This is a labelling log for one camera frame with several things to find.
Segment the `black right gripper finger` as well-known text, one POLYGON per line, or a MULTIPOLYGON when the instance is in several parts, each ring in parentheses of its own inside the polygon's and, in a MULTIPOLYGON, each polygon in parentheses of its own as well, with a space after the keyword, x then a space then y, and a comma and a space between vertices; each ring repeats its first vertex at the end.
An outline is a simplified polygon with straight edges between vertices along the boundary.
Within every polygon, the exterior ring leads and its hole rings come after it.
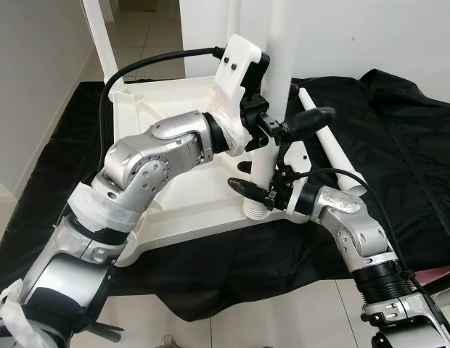
POLYGON ((268 189, 259 188, 255 183, 244 179, 230 178, 229 188, 246 199, 254 200, 254 202, 270 202, 272 200, 268 189))

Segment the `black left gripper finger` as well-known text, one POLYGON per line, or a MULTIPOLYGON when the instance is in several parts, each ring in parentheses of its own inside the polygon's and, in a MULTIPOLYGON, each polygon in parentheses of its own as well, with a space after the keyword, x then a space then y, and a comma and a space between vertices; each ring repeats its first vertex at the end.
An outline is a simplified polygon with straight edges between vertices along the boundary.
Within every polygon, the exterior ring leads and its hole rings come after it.
POLYGON ((282 133, 288 137, 310 136, 329 125, 335 116, 337 112, 334 107, 314 107, 304 110, 285 118, 282 133))

